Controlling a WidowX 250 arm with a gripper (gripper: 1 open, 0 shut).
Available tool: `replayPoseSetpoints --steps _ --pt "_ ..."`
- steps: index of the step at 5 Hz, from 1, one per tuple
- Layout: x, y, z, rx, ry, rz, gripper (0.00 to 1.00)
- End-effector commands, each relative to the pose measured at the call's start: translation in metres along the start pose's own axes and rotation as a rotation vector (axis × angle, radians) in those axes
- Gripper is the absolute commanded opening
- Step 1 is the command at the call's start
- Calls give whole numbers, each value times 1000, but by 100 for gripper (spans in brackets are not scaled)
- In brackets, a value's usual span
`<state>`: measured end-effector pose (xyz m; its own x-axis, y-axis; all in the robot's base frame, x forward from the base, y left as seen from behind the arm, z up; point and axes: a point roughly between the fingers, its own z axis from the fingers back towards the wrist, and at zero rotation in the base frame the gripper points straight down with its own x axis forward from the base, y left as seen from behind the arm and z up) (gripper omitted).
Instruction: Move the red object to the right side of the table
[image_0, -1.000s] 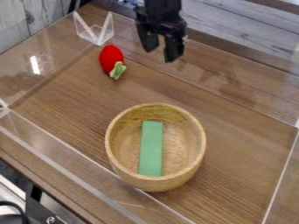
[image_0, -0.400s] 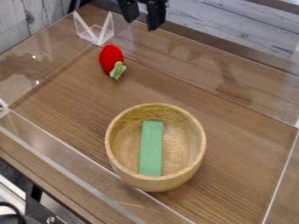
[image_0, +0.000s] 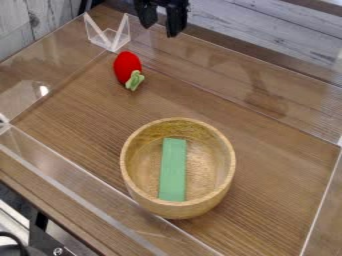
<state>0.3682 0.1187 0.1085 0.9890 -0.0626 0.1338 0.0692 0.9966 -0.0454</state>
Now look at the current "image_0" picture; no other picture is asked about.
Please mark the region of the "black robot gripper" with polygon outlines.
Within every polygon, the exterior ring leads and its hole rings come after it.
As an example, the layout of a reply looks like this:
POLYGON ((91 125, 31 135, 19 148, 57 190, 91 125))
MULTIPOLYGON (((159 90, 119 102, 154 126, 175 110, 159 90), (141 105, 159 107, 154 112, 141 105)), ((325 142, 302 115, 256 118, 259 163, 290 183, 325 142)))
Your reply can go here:
POLYGON ((187 26, 188 0, 133 0, 141 26, 148 29, 158 22, 156 5, 167 7, 167 36, 175 37, 187 26))

